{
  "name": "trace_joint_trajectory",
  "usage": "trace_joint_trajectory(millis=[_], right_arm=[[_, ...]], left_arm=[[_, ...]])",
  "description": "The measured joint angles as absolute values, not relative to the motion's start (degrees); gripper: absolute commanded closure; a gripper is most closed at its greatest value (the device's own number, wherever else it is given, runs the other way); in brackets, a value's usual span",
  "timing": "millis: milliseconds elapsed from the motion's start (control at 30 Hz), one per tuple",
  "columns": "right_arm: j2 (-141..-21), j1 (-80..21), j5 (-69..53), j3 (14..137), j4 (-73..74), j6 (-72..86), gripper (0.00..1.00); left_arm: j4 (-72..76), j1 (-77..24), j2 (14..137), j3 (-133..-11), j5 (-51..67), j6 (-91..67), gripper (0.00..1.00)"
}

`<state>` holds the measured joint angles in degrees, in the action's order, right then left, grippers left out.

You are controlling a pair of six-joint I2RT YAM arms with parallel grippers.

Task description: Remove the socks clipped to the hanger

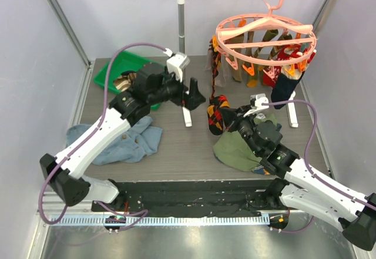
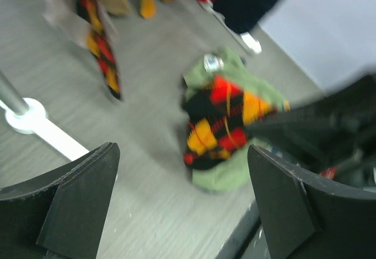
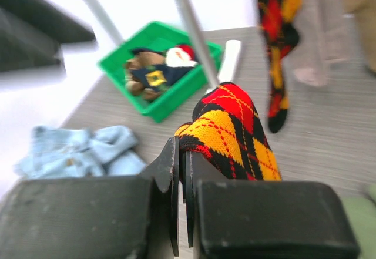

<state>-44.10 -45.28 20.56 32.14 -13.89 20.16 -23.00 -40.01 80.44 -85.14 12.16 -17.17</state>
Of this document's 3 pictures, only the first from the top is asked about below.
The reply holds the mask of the black colourful argyle sock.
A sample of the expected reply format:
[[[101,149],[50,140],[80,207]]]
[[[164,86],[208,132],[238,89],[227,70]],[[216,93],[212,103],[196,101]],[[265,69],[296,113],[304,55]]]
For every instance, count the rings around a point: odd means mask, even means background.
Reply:
[[[220,136],[224,130],[224,122],[219,111],[221,107],[229,108],[229,102],[224,95],[211,97],[207,108],[209,130],[213,135]]]

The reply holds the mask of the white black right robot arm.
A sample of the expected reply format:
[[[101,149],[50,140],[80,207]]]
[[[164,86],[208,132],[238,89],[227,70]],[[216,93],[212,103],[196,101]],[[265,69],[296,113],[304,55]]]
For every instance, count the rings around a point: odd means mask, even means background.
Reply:
[[[352,190],[310,166],[306,159],[285,147],[277,126],[254,122],[257,109],[225,107],[220,113],[226,129],[238,132],[261,166],[276,180],[267,188],[265,201],[302,210],[342,232],[354,246],[371,251],[375,246],[375,194]]]

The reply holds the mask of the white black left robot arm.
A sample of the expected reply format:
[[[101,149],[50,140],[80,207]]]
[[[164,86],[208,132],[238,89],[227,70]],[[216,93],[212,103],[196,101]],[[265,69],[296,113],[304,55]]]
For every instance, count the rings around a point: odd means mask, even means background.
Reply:
[[[103,202],[112,211],[124,207],[125,197],[113,181],[93,179],[84,173],[107,146],[147,116],[152,105],[171,101],[195,110],[206,101],[197,79],[191,78],[186,86],[177,72],[158,63],[145,64],[137,71],[133,85],[117,94],[105,114],[84,134],[55,156],[46,153],[41,157],[39,164],[46,183],[68,207],[83,200]]]

